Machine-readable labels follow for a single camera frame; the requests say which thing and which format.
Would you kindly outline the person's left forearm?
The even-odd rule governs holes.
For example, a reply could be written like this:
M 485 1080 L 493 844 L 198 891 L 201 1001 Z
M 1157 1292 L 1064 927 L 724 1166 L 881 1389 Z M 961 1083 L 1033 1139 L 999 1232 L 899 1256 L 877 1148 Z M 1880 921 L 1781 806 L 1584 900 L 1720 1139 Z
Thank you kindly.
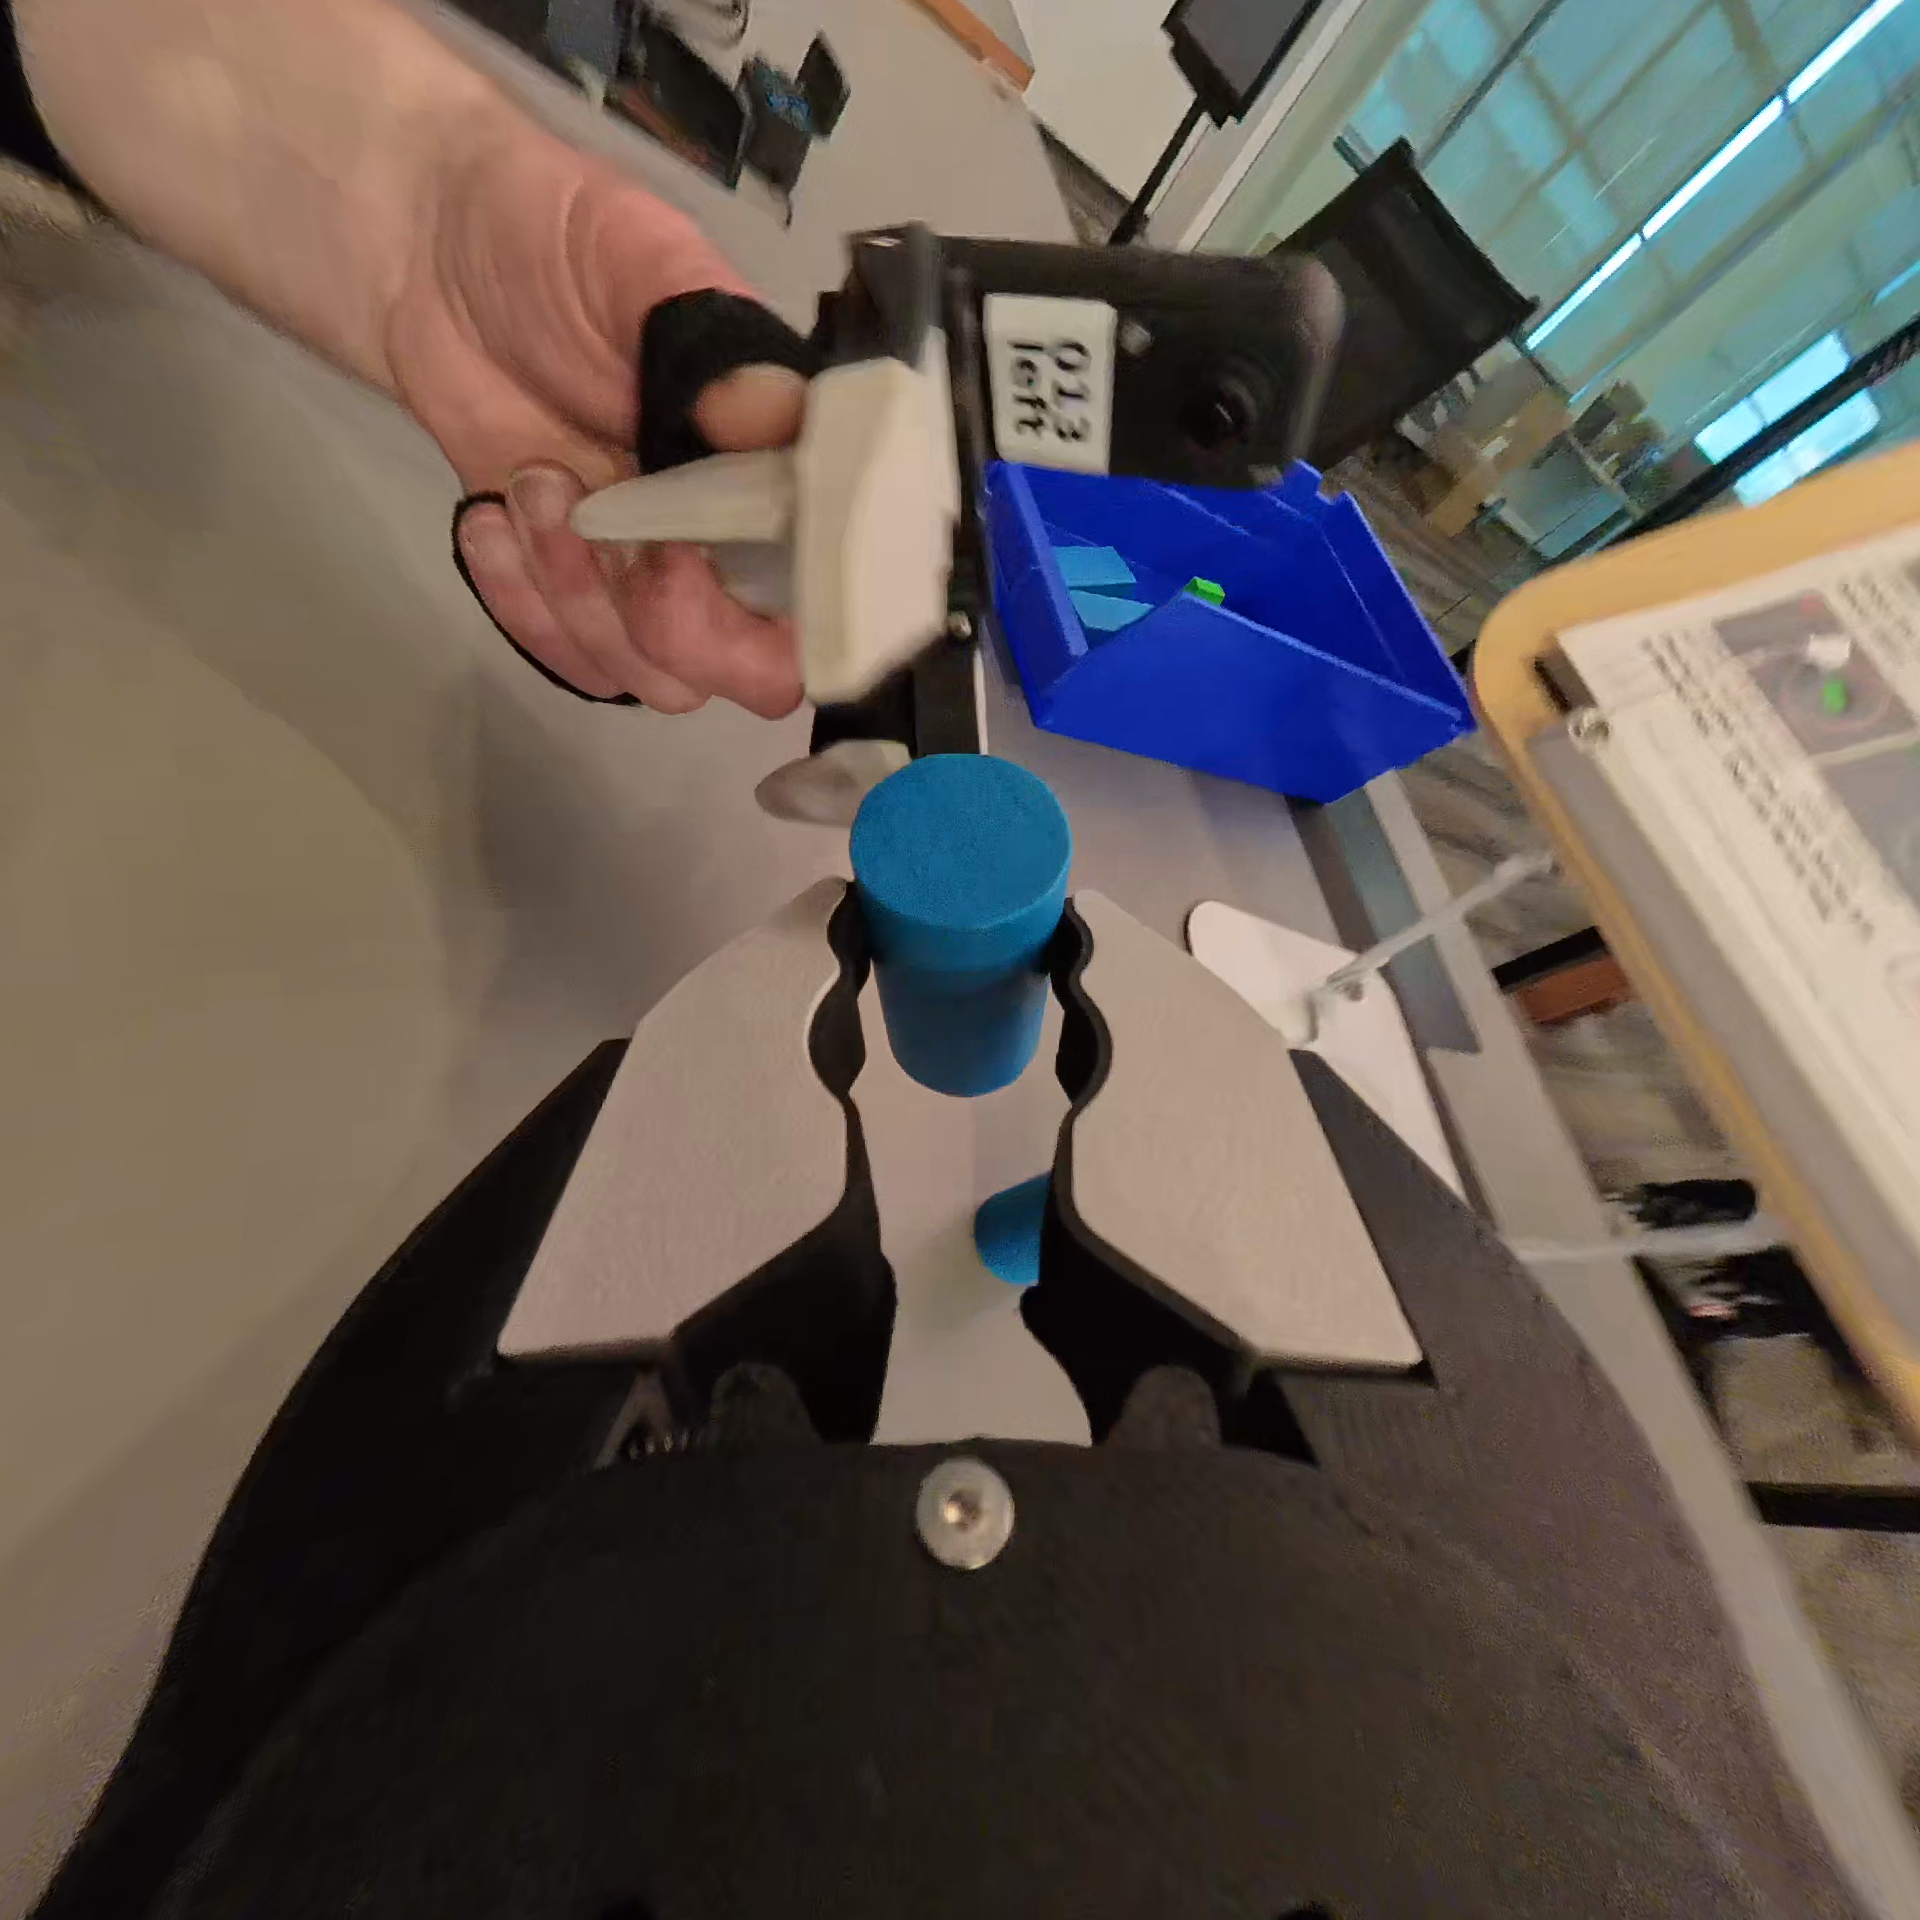
M 34 101 L 26 66 L 21 56 L 12 2 L 3 2 L 3 160 L 30 169 L 41 181 L 63 186 L 83 203 L 93 203 L 86 181 L 70 169 L 70 162 L 53 145 L 41 120 L 41 109 Z

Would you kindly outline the black electronic device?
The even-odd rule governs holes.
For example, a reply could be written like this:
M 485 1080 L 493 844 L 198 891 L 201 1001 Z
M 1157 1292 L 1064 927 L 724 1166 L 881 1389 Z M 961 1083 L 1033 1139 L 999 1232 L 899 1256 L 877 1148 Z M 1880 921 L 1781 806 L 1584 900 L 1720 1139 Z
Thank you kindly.
M 667 24 L 626 18 L 607 109 L 724 186 L 741 184 L 747 106 Z
M 790 219 L 793 186 L 811 145 L 827 144 L 853 88 L 825 33 L 806 49 L 798 73 L 765 56 L 741 68 L 741 174 L 757 176 Z

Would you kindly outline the white document stand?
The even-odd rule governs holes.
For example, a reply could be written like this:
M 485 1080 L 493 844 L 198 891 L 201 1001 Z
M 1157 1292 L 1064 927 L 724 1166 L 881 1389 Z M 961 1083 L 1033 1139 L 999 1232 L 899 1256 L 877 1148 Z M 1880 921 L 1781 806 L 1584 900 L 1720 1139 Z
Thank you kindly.
M 1749 1239 L 1791 1245 L 1862 1371 L 1916 1433 L 1916 1106 L 1862 1100 L 1814 1076 L 1781 1041 L 1601 773 L 1606 726 L 1558 652 L 1563 626 L 1738 588 L 1907 526 L 1916 526 L 1914 443 L 1761 507 L 1692 517 L 1540 573 L 1487 617 L 1470 688 L 1480 732 L 1549 850 L 1501 863 L 1358 955 L 1219 900 L 1191 911 L 1188 949 L 1289 1043 L 1340 1067 L 1363 1064 L 1362 1089 L 1387 1091 L 1387 1117 L 1403 1122 L 1410 1106 L 1398 1055 L 1410 1041 L 1381 1012 L 1374 980 L 1555 863 L 1753 1177 L 1773 1224 Z

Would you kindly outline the black office chair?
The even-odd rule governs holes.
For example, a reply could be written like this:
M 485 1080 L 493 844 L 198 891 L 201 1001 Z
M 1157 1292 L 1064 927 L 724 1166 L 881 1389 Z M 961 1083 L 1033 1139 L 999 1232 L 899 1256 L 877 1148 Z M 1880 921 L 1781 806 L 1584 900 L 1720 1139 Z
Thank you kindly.
M 1264 253 L 1312 257 L 1345 293 L 1345 334 L 1302 452 L 1316 470 L 1376 443 L 1538 307 L 1439 202 L 1404 135 Z

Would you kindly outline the black monitor on pole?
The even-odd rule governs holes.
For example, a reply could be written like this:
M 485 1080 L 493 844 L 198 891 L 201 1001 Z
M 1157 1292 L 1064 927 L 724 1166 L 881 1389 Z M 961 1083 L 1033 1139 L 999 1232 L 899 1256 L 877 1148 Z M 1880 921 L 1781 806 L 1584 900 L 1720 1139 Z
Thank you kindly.
M 1172 2 L 1164 33 L 1191 106 L 1107 231 L 1107 245 L 1133 245 L 1164 184 L 1172 176 L 1202 125 L 1233 125 L 1274 79 L 1283 59 L 1299 45 L 1320 2 Z

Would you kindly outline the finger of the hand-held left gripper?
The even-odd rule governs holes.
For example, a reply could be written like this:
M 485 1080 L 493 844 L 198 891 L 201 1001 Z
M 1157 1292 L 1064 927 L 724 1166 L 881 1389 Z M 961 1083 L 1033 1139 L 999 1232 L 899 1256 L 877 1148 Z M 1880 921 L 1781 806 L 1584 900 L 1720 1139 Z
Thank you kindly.
M 866 796 L 885 780 L 884 749 L 814 749 L 769 769 L 757 789 L 757 809 L 798 825 L 853 825 Z

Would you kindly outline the person's left hand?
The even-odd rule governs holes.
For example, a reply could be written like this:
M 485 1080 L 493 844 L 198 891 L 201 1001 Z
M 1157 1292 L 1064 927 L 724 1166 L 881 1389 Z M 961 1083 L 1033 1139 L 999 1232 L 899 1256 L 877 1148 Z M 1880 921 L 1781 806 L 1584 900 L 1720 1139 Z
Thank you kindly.
M 406 2 L 12 2 L 41 120 L 93 202 L 398 402 L 459 481 L 468 589 L 599 706 L 782 718 L 784 617 L 698 544 L 587 541 L 636 473 L 636 334 L 751 285 L 670 203 L 547 132 Z

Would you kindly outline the blue wooden cylinder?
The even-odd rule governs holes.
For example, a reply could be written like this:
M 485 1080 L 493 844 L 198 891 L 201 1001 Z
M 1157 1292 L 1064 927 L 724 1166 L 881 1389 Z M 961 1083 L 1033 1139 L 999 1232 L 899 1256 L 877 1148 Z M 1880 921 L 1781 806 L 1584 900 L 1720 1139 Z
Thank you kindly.
M 1044 1220 L 1050 1177 L 1038 1174 L 996 1189 L 972 1214 L 972 1247 L 980 1265 L 1009 1289 L 1031 1289 L 1040 1278 Z
M 1007 758 L 916 758 L 863 799 L 853 886 L 885 1041 L 910 1080 L 980 1099 L 1023 1073 L 1072 867 L 1068 810 Z

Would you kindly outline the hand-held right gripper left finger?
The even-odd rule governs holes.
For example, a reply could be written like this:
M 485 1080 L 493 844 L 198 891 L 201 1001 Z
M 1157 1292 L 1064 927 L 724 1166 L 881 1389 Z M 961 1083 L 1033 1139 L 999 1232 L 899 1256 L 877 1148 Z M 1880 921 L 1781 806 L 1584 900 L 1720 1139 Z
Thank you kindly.
M 827 1444 L 881 1423 L 897 1282 L 853 1106 L 868 980 L 853 882 L 814 880 L 635 1026 L 499 1355 L 635 1359 L 695 1425 L 741 1365 Z

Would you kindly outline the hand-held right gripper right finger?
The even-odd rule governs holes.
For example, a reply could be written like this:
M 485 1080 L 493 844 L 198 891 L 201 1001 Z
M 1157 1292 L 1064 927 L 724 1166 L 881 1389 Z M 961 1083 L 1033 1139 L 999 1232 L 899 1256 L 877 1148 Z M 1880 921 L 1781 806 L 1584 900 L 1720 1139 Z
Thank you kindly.
M 1093 1447 L 1183 1373 L 1208 1428 L 1299 1448 L 1283 1376 L 1418 1376 L 1416 1325 L 1285 1041 L 1183 949 L 1077 891 L 1048 946 L 1068 1093 L 1025 1333 Z

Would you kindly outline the printed instruction sheet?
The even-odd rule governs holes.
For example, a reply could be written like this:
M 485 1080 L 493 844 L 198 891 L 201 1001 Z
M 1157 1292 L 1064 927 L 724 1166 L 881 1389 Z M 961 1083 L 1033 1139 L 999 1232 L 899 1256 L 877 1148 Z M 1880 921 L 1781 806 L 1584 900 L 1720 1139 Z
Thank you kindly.
M 1916 1106 L 1916 526 L 1563 626 L 1599 767 L 1814 1076 Z

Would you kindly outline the blue plastic bin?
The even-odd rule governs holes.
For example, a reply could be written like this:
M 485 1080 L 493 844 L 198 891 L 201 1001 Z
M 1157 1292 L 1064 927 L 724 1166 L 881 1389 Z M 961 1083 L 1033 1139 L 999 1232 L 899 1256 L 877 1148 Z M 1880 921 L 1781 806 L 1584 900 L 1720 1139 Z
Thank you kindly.
M 992 465 L 996 619 L 1044 732 L 1299 801 L 1335 801 L 1473 732 L 1470 691 L 1349 493 Z M 1054 544 L 1110 544 L 1160 611 L 1098 645 Z M 1224 606 L 1183 593 L 1191 577 Z

